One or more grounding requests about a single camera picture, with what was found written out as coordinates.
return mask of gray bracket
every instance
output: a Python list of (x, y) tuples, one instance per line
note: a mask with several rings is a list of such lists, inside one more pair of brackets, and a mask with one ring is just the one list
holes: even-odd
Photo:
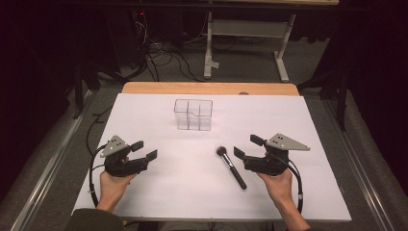
[(101, 153), (101, 157), (107, 157), (111, 154), (116, 153), (117, 151), (120, 151), (124, 148), (126, 148), (128, 144), (121, 139), (119, 136), (114, 135), (110, 141), (108, 141), (108, 144), (106, 147), (103, 149)]
[(300, 150), (300, 151), (309, 151), (310, 147), (306, 146), (303, 143), (295, 141), (289, 137), (286, 137), (280, 133), (273, 136), (266, 142), (266, 145), (276, 147), (280, 150)]

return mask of brush bristles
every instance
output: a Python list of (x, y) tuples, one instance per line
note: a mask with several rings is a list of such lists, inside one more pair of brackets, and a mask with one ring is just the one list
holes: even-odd
[(220, 146), (219, 148), (217, 148), (217, 155), (218, 156), (222, 156), (225, 153), (227, 153), (227, 149), (224, 146)]

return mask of forearm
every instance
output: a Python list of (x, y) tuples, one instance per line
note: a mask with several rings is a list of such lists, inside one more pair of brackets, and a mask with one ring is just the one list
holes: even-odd
[(111, 213), (95, 209), (75, 210), (64, 231), (123, 231), (123, 222)]
[(310, 225), (303, 218), (303, 216), (297, 211), (293, 201), (288, 200), (285, 202), (276, 202), (276, 208), (285, 221), (285, 224), (289, 231), (304, 231), (310, 230)]

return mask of hand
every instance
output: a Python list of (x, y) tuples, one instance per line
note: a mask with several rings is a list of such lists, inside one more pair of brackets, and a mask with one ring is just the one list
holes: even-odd
[(125, 193), (126, 187), (137, 174), (115, 177), (107, 171), (100, 174), (101, 198), (96, 209), (113, 212), (117, 203)]
[(269, 197), (275, 206), (281, 203), (293, 201), (292, 199), (292, 174), (286, 169), (282, 174), (270, 176), (257, 172), (258, 176), (264, 180), (267, 186)]
[(264, 180), (269, 197), (279, 210), (288, 230), (309, 230), (309, 224), (297, 211), (292, 199), (292, 173), (286, 169), (277, 176), (269, 176), (263, 173), (257, 174)]

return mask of metal leg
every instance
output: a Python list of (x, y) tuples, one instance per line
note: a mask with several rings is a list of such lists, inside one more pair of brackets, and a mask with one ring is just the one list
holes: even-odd
[(211, 43), (213, 38), (213, 13), (208, 13), (208, 24), (207, 24), (207, 50), (205, 53), (205, 64), (204, 64), (204, 78), (211, 79), (211, 69), (213, 67), (218, 68), (219, 63), (213, 62), (213, 51), (211, 49)]
[(286, 72), (285, 65), (283, 64), (283, 53), (285, 52), (286, 45), (288, 44), (289, 36), (291, 35), (292, 27), (294, 24), (294, 19), (296, 18), (296, 14), (291, 14), (289, 17), (288, 25), (285, 29), (285, 34), (282, 37), (282, 43), (279, 51), (274, 52), (274, 57), (276, 61), (276, 65), (278, 66), (279, 75), (281, 77), (282, 82), (289, 82), (288, 73)]

